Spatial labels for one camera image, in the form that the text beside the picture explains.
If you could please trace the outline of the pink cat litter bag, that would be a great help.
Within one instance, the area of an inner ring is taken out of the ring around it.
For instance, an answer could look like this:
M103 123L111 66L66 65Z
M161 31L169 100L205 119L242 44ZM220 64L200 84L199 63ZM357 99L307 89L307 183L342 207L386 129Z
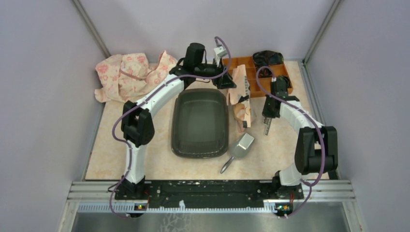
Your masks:
M251 127L252 109L250 105L250 88L244 64L233 69L232 79L236 88L227 92L227 104L233 107L234 120L237 122L238 132L244 132Z

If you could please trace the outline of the dark grey litter box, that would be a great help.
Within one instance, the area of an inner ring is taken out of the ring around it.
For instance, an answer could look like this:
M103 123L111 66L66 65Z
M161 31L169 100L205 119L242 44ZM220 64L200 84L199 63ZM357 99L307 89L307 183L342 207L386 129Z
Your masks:
M195 88L175 100L171 150L181 158L209 159L225 154L229 146L226 97L217 89Z

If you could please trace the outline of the grey metal litter scoop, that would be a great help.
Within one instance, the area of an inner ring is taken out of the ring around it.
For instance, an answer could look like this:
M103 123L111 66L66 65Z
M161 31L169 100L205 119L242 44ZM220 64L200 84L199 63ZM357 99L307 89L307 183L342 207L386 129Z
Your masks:
M220 174L223 174L234 160L242 159L248 155L251 150L255 138L248 133L244 133L240 138L238 138L229 148L230 158L222 166Z

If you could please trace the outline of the grey bag sealing clip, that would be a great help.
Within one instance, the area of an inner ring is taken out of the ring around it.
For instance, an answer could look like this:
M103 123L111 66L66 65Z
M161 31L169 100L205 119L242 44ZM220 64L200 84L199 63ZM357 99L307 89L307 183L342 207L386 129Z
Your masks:
M271 126L272 118L265 117L264 118L264 135L267 136L269 134L270 126Z

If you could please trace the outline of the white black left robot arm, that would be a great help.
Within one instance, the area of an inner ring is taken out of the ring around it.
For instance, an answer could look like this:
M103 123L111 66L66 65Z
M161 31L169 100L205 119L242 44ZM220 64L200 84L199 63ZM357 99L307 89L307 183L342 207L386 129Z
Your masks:
M127 146L126 169L111 192L116 200L146 199L145 158L147 144L155 134L153 118L165 104L183 92L197 79L210 80L218 89L234 88L228 70L232 56L228 46L220 37L215 37L214 59L206 61L206 49L201 43L191 43L181 58L169 71L165 79L146 96L136 102L123 105L122 116L114 123L121 126L123 138L113 138Z

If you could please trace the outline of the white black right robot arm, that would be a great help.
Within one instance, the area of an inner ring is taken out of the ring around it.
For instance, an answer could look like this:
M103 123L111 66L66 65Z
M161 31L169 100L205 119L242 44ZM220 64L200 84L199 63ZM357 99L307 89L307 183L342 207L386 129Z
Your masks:
M266 95L262 115L265 134L269 133L273 118L287 120L298 134L294 162L275 173L272 192L278 199L294 196L301 199L302 180L338 167L337 130L316 121L305 111L299 99L289 95L288 82L283 77L271 79L270 94Z

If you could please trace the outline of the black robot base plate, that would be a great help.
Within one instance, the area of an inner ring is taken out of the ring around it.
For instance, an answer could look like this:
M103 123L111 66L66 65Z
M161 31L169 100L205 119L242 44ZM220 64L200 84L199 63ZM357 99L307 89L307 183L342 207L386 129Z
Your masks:
M149 208L218 209L263 207L265 200L301 200L296 196L277 198L271 180L124 180L115 191L116 200L147 200Z

